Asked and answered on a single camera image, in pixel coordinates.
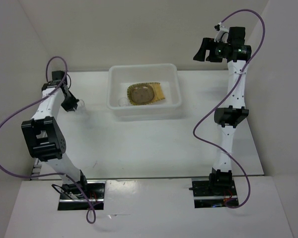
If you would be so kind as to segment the clear glass plate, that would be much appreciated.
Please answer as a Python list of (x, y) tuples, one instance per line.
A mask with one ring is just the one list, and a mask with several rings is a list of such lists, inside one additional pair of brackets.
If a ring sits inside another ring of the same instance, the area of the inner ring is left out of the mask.
[(132, 85), (127, 89), (127, 96), (132, 105), (145, 105), (154, 99), (154, 90), (146, 84)]

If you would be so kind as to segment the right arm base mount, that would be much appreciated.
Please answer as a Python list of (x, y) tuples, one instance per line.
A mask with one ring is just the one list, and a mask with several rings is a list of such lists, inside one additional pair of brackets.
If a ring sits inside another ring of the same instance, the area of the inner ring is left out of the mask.
[(189, 188), (193, 192), (195, 208), (218, 208), (228, 206), (238, 206), (238, 196), (235, 183), (228, 187), (211, 187), (207, 178), (193, 178)]

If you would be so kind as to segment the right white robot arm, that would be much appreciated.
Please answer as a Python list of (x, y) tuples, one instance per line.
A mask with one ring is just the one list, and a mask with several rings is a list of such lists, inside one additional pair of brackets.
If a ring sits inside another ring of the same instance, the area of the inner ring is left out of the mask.
[(204, 38), (193, 59), (209, 62), (226, 60), (228, 66), (228, 97), (214, 110), (214, 122), (218, 125), (221, 143), (208, 182), (208, 191), (218, 195), (233, 185), (229, 156), (236, 127), (249, 115), (244, 92), (247, 63), (251, 58), (252, 49), (245, 44), (244, 27), (226, 28), (218, 24), (215, 29), (217, 35), (214, 38)]

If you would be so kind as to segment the small clear glass cup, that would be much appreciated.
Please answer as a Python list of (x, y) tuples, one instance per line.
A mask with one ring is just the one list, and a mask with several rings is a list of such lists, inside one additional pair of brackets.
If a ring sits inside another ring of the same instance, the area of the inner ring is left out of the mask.
[(130, 101), (126, 97), (120, 98), (118, 100), (118, 106), (120, 106), (120, 107), (127, 107), (127, 106), (130, 106), (130, 105), (131, 105)]
[(86, 111), (84, 100), (79, 99), (79, 101), (77, 102), (77, 108), (75, 111), (78, 113), (84, 113)]

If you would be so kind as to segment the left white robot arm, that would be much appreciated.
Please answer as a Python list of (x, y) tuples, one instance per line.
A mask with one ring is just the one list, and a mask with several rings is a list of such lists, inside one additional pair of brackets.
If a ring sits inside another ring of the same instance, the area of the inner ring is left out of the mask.
[(65, 192), (84, 198), (89, 186), (83, 172), (66, 154), (66, 140), (57, 124), (60, 108), (74, 112), (79, 102), (69, 91), (64, 71), (52, 72), (52, 80), (42, 87), (42, 97), (46, 99), (39, 104), (34, 116), (21, 124), (29, 154), (49, 165), (56, 173), (61, 173)]

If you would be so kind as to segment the bamboo woven tray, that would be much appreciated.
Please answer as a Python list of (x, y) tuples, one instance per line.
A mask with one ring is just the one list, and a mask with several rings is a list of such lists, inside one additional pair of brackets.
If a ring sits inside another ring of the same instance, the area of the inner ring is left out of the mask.
[(152, 104), (152, 103), (155, 103), (155, 102), (165, 99), (162, 87), (159, 82), (136, 83), (133, 85), (144, 85), (144, 84), (150, 85), (154, 90), (154, 99), (149, 104)]

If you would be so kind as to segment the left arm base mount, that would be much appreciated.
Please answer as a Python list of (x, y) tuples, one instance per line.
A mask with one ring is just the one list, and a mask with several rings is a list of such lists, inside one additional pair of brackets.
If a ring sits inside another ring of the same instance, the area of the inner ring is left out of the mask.
[[(104, 209), (105, 181), (90, 180), (87, 182), (87, 192), (85, 193), (95, 210)], [(58, 211), (87, 210), (90, 208), (85, 198), (76, 197), (74, 194), (65, 192), (61, 186), (52, 184), (51, 187), (60, 195)]]

